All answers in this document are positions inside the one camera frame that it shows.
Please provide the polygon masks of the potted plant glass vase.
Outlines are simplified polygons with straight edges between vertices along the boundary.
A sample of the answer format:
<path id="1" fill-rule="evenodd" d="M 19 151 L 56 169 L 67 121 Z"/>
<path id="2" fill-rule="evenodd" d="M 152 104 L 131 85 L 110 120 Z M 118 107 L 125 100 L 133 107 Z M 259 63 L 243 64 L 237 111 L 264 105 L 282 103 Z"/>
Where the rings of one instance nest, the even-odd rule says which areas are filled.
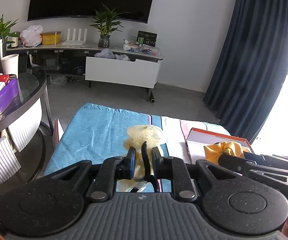
<path id="1" fill-rule="evenodd" d="M 92 16 L 91 27 L 96 28 L 99 31 L 99 48 L 109 48 L 110 37 L 114 31 L 121 31 L 123 28 L 120 16 L 125 12 L 119 12 L 117 8 L 109 9 L 105 4 L 102 4 L 102 11 L 95 11 L 95 15 Z"/>

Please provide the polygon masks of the white wifi router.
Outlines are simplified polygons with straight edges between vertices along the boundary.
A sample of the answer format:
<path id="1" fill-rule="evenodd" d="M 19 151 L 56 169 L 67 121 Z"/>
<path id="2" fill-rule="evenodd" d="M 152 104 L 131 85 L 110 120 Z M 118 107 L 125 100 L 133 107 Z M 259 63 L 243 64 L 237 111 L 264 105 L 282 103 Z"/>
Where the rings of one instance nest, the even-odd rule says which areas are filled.
<path id="1" fill-rule="evenodd" d="M 62 45 L 65 46 L 82 46 L 86 43 L 87 39 L 87 29 L 78 29 L 78 32 L 76 33 L 77 29 L 71 29 L 68 28 L 67 30 L 67 38 L 64 42 L 62 42 Z"/>

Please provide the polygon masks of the orange yellow fabric scrunchie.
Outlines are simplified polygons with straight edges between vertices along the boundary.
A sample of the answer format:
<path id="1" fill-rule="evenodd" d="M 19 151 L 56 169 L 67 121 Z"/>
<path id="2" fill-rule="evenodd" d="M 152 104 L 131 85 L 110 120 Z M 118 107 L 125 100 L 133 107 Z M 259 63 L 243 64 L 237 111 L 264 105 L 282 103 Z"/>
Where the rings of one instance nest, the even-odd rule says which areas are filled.
<path id="1" fill-rule="evenodd" d="M 216 144 L 204 146 L 205 159 L 213 164 L 219 165 L 219 157 L 222 155 L 232 155 L 244 159 L 244 152 L 250 153 L 249 147 L 242 146 L 239 142 L 218 142 Z"/>

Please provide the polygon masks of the white ribbed drawer unit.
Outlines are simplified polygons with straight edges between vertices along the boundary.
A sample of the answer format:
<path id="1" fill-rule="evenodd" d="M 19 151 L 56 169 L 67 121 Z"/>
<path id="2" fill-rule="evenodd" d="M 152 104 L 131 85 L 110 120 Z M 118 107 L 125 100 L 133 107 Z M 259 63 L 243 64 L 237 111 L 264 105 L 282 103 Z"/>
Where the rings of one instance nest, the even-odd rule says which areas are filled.
<path id="1" fill-rule="evenodd" d="M 23 115 L 9 125 L 10 136 L 0 138 L 0 185 L 11 178 L 21 165 L 15 152 L 21 152 L 32 140 L 42 119 L 41 101 L 37 100 Z"/>

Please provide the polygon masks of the white plastic bag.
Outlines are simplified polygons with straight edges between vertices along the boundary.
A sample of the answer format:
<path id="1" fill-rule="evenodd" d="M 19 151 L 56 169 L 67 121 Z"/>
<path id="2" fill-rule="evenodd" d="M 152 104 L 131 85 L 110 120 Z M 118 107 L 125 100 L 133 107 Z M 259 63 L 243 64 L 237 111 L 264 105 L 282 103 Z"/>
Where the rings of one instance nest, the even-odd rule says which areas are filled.
<path id="1" fill-rule="evenodd" d="M 42 43 L 42 25 L 31 25 L 20 33 L 24 47 L 36 47 Z"/>

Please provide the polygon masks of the round dark side table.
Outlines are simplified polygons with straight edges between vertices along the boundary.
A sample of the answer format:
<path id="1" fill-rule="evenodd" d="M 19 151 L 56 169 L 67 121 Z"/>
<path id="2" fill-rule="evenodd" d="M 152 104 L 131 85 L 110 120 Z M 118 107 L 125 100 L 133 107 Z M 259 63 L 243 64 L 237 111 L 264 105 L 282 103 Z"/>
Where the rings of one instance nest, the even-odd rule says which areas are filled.
<path id="1" fill-rule="evenodd" d="M 29 144 L 21 152 L 15 152 L 21 168 L 0 185 L 0 197 L 9 190 L 34 180 L 45 165 L 47 153 L 53 151 L 51 144 L 53 124 L 48 100 L 47 74 L 41 67 L 32 67 L 25 73 L 19 74 L 17 79 L 19 95 L 0 115 L 0 138 L 4 135 L 10 136 L 9 125 L 32 107 L 37 100 L 41 101 L 42 119 Z"/>

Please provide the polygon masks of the striped blue table cloth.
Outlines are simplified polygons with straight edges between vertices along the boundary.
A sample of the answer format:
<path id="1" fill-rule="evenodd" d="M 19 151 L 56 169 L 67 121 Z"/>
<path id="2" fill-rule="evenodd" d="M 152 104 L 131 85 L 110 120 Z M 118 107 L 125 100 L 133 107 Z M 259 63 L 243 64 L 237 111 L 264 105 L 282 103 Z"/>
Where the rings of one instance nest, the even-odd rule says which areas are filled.
<path id="1" fill-rule="evenodd" d="M 191 162 L 186 139 L 192 128 L 229 134 L 223 126 L 208 122 L 149 115 L 87 103 L 75 113 L 68 124 L 44 174 L 51 174 L 81 160 L 101 164 L 109 157 L 126 155 L 123 142 L 128 137 L 127 129 L 130 126 L 147 124 L 163 130 L 164 143 L 161 148 L 164 155 L 181 158 L 186 163 Z"/>

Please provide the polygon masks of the dark blue curtain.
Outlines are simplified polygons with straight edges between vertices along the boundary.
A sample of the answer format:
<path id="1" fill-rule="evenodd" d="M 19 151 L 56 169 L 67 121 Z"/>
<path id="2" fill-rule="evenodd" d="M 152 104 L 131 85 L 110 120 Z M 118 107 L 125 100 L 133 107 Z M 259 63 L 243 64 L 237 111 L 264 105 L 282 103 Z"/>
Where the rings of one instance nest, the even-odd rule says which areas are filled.
<path id="1" fill-rule="evenodd" d="M 253 141 L 288 72 L 288 0 L 236 0 L 204 96 L 231 135 Z"/>

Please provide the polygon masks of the yellow box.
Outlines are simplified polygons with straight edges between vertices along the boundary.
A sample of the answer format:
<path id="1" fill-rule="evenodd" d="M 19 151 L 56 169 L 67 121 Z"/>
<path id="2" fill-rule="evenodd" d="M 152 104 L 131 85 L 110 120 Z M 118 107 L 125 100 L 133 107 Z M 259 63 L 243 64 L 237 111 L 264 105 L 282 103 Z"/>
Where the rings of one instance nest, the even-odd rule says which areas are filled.
<path id="1" fill-rule="evenodd" d="M 42 45 L 56 45 L 61 41 L 61 31 L 49 31 L 42 33 Z"/>

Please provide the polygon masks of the white cat figurine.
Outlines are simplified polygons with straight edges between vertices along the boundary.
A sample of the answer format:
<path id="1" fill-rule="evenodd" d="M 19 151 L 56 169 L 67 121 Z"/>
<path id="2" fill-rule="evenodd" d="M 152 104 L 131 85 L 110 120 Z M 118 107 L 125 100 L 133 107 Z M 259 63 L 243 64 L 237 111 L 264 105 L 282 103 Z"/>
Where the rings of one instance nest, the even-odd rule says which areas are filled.
<path id="1" fill-rule="evenodd" d="M 123 50 L 124 51 L 129 51 L 131 49 L 130 42 L 126 39 L 123 40 Z"/>

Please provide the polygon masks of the orange white cardboard box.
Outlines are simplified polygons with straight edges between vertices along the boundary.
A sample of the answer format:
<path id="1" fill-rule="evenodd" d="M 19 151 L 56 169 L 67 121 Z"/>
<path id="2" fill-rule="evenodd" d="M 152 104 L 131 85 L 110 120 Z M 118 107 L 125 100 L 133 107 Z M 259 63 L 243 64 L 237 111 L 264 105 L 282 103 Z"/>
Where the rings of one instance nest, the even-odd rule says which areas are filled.
<path id="1" fill-rule="evenodd" d="M 251 150 L 250 153 L 254 153 L 247 139 L 192 128 L 186 140 L 188 154 L 184 162 L 194 164 L 197 160 L 206 160 L 204 146 L 230 141 L 239 142 L 242 146 L 249 147 Z"/>

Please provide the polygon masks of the grey cloth in drawer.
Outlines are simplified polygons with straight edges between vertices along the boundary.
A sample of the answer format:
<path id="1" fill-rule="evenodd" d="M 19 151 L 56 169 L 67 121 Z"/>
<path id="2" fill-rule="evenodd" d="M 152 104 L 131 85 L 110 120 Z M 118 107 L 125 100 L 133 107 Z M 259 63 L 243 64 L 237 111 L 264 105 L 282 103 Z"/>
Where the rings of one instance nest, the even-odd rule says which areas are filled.
<path id="1" fill-rule="evenodd" d="M 110 49 L 104 48 L 100 52 L 96 53 L 94 57 L 103 58 L 103 59 L 115 59 L 115 60 L 121 60 L 121 61 L 130 61 L 130 58 L 125 55 L 118 55 L 114 54 Z"/>

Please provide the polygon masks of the black green box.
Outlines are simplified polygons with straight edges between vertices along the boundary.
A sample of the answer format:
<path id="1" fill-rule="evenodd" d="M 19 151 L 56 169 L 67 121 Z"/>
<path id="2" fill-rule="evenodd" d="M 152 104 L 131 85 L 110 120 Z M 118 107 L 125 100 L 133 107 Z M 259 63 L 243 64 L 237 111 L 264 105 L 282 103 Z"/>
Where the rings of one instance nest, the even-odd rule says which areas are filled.
<path id="1" fill-rule="evenodd" d="M 140 46 L 145 44 L 147 46 L 155 47 L 157 36 L 158 35 L 156 33 L 139 30 L 137 33 L 136 42 Z"/>

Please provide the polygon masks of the white drawer tv cabinet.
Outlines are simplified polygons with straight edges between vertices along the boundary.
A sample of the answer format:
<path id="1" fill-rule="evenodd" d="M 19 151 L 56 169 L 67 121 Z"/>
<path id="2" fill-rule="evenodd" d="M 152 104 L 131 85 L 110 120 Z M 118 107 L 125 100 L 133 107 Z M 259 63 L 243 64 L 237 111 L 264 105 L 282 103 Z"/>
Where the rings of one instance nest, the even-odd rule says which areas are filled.
<path id="1" fill-rule="evenodd" d="M 93 81 L 115 83 L 120 85 L 136 86 L 146 89 L 147 101 L 154 103 L 153 89 L 158 83 L 162 55 L 152 55 L 143 52 L 125 51 L 121 48 L 110 48 L 111 58 L 96 56 L 102 49 L 92 44 L 82 46 L 64 45 L 39 45 L 37 47 L 17 47 L 7 49 L 7 53 L 22 53 L 33 55 L 33 62 L 38 63 L 42 52 L 52 52 L 56 62 L 64 53 L 75 56 L 85 56 L 84 79 L 91 86 Z"/>

